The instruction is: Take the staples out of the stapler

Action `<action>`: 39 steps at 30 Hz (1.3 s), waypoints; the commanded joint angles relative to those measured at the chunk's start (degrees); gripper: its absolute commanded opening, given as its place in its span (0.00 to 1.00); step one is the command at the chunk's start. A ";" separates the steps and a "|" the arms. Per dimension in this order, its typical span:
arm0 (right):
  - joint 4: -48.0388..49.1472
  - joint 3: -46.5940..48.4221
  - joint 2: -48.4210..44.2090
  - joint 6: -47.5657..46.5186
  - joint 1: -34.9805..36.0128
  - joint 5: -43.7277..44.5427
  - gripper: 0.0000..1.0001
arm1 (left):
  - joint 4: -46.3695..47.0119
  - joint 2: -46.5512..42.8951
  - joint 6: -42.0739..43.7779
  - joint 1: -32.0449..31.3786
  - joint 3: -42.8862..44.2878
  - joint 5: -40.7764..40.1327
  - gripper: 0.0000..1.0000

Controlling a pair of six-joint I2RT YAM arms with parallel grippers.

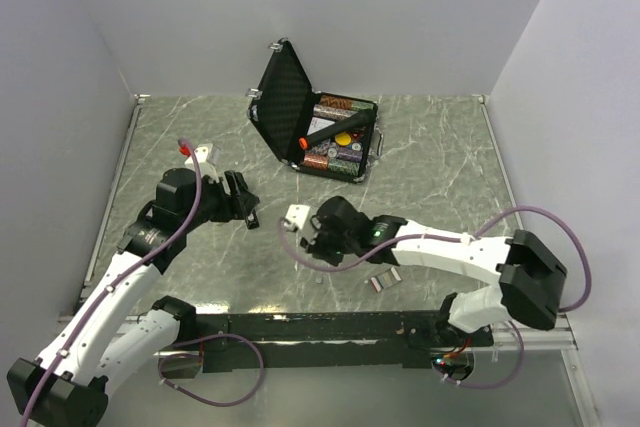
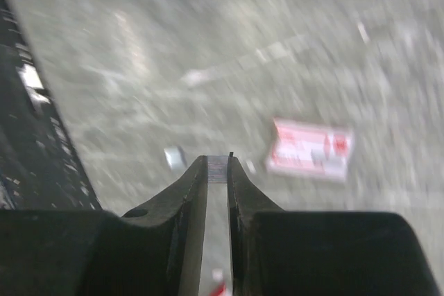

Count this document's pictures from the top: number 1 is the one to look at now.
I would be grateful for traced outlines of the striped staple strip pack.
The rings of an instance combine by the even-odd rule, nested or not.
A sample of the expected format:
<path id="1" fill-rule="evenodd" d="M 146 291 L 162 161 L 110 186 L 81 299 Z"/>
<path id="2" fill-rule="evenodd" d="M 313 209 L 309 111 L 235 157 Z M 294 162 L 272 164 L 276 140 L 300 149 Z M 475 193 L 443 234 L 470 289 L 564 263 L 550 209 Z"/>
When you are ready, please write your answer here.
<path id="1" fill-rule="evenodd" d="M 376 293 L 389 289 L 402 281 L 397 269 L 391 267 L 384 272 L 374 275 L 369 279 L 370 285 Z"/>

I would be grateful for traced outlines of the black stapler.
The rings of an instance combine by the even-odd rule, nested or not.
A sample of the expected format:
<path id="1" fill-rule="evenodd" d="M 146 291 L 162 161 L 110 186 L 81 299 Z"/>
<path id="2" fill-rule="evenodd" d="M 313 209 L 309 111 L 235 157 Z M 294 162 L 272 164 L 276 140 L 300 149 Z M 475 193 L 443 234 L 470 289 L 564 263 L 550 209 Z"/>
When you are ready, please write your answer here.
<path id="1" fill-rule="evenodd" d="M 257 213 L 252 211 L 245 218 L 246 227 L 249 230 L 257 229 L 260 227 L 260 221 L 258 219 Z"/>

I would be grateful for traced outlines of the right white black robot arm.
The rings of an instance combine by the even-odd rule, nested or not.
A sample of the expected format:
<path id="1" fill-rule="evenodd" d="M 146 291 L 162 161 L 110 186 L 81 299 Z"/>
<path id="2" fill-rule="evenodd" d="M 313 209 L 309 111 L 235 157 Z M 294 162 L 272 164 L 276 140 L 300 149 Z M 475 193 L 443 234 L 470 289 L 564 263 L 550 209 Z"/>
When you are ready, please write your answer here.
<path id="1" fill-rule="evenodd" d="M 285 219 L 299 233 L 301 248 L 335 270 L 355 255 L 359 262 L 427 267 L 481 282 L 472 292 L 445 297 L 436 331 L 446 344 L 495 323 L 516 321 L 538 331 L 556 325 L 567 270 L 529 231 L 484 237 L 397 216 L 369 218 L 340 196 L 318 209 L 292 205 Z"/>

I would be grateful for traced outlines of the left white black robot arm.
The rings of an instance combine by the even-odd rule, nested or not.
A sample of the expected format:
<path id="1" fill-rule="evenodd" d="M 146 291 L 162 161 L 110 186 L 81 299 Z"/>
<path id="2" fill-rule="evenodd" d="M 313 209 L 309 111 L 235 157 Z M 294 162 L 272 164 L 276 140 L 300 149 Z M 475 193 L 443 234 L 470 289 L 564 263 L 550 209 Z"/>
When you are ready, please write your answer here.
<path id="1" fill-rule="evenodd" d="M 239 172 L 216 177 L 210 168 L 166 171 L 73 319 L 34 360 L 19 358 L 9 369 L 21 423 L 95 426 L 113 392 L 154 353 L 201 345 L 195 307 L 171 296 L 156 301 L 124 336 L 116 333 L 185 249 L 188 233 L 234 220 L 256 228 L 258 203 Z"/>

